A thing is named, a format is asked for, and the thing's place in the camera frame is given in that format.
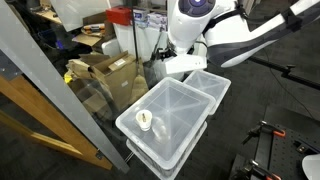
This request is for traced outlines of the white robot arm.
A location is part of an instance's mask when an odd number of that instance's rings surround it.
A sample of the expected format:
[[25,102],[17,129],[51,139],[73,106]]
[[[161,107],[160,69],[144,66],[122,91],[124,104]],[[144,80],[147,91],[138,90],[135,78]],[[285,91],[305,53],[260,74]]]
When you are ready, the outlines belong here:
[[320,0],[298,0],[254,30],[240,0],[176,0],[167,30],[165,70],[238,65],[320,17]]

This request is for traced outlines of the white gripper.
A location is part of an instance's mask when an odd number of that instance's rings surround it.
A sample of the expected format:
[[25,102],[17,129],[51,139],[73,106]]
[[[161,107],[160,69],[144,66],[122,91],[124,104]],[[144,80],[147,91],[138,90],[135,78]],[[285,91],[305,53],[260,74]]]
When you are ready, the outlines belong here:
[[159,50],[157,58],[164,63],[167,74],[201,70],[207,67],[206,58],[198,55],[176,55],[170,50]]

